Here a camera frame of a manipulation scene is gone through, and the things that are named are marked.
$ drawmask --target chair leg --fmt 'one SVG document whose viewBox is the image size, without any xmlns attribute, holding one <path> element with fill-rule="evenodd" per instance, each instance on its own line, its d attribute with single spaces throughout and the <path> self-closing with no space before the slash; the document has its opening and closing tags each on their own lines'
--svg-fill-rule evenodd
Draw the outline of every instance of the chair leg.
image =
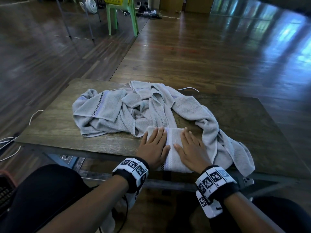
<svg viewBox="0 0 311 233">
<path fill-rule="evenodd" d="M 112 21 L 114 23 L 114 29 L 118 29 L 117 9 L 112 9 Z"/>
<path fill-rule="evenodd" d="M 137 37 L 137 33 L 138 33 L 138 30 L 136 29 L 136 23 L 135 23 L 135 12 L 133 10 L 133 8 L 130 6 L 128 11 L 130 12 L 130 15 L 131 15 L 131 20 L 132 20 L 132 25 L 133 25 L 133 31 L 134 31 L 134 36 Z"/>
<path fill-rule="evenodd" d="M 111 20 L 110 20 L 110 6 L 109 6 L 109 4 L 106 5 L 106 9 L 107 9 L 108 31 L 109 31 L 109 35 L 111 36 Z"/>
<path fill-rule="evenodd" d="M 136 29 L 137 29 L 137 34 L 139 33 L 139 30 L 138 30 L 138 23 L 137 23 L 137 17 L 136 17 L 136 11 L 135 11 L 135 6 L 134 6 L 134 2 L 132 4 L 132 8 L 133 8 L 133 11 L 134 11 L 134 16 L 135 16 L 135 24 L 136 24 Z"/>
</svg>

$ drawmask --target yellow plastic crate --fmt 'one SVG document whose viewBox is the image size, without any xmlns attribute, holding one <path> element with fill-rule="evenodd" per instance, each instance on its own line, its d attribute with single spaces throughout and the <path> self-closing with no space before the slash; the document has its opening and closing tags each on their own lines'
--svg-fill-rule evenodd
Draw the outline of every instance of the yellow plastic crate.
<svg viewBox="0 0 311 233">
<path fill-rule="evenodd" d="M 123 0 L 105 0 L 107 4 L 114 4 L 114 5 L 122 5 Z"/>
</svg>

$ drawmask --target black cable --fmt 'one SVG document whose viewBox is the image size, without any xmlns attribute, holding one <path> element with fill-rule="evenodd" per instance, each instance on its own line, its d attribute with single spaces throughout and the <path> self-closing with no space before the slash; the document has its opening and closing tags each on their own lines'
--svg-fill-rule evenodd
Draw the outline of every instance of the black cable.
<svg viewBox="0 0 311 233">
<path fill-rule="evenodd" d="M 123 221 L 123 223 L 122 223 L 122 226 L 120 227 L 120 229 L 119 229 L 116 233 L 119 233 L 119 232 L 122 230 L 122 228 L 123 228 L 123 226 L 124 226 L 124 224 L 125 224 L 125 222 L 126 222 L 126 219 L 127 219 L 128 201 L 127 201 L 126 196 L 123 196 L 123 199 L 126 201 L 126 214 L 125 214 L 125 218 L 124 218 L 124 221 Z"/>
</svg>

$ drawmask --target forearm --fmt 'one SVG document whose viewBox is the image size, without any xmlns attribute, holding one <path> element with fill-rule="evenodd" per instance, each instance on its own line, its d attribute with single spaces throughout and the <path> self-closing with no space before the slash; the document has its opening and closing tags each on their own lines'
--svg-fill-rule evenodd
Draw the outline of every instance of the forearm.
<svg viewBox="0 0 311 233">
<path fill-rule="evenodd" d="M 284 233 L 277 224 L 240 192 L 227 197 L 224 200 L 224 205 L 243 233 Z"/>
<path fill-rule="evenodd" d="M 94 233 L 127 190 L 127 180 L 115 175 L 61 212 L 38 232 Z"/>
</svg>

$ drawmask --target table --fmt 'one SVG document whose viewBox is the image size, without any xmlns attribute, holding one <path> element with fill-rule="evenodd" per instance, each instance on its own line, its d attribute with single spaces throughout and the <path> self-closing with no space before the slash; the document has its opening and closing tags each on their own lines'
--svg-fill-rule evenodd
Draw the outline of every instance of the table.
<svg viewBox="0 0 311 233">
<path fill-rule="evenodd" d="M 32 152 L 82 157 L 78 159 L 74 169 L 84 178 L 105 180 L 109 174 L 80 170 L 84 158 L 122 161 L 124 156 L 135 155 L 140 139 L 124 132 L 93 138 L 81 136 L 80 129 L 72 118 L 72 104 L 80 94 L 90 88 L 101 92 L 128 87 L 129 84 L 124 83 L 74 79 L 51 105 L 31 122 L 16 141 Z M 246 188 L 246 195 L 261 195 L 311 177 L 309 170 L 257 98 L 181 92 L 193 95 L 202 105 L 209 108 L 216 117 L 220 129 L 249 148 L 256 169 L 248 178 L 271 182 L 267 185 L 259 181 L 260 185 L 251 186 L 248 188 L 249 191 Z M 187 126 L 195 136 L 198 138 L 202 136 L 202 130 L 194 124 L 194 121 L 187 121 L 176 113 L 174 117 L 179 128 Z M 228 172 L 238 180 L 241 188 L 248 186 L 247 180 L 243 179 L 235 168 L 229 168 Z M 193 184 L 167 180 L 149 179 L 144 186 L 196 190 Z"/>
</svg>

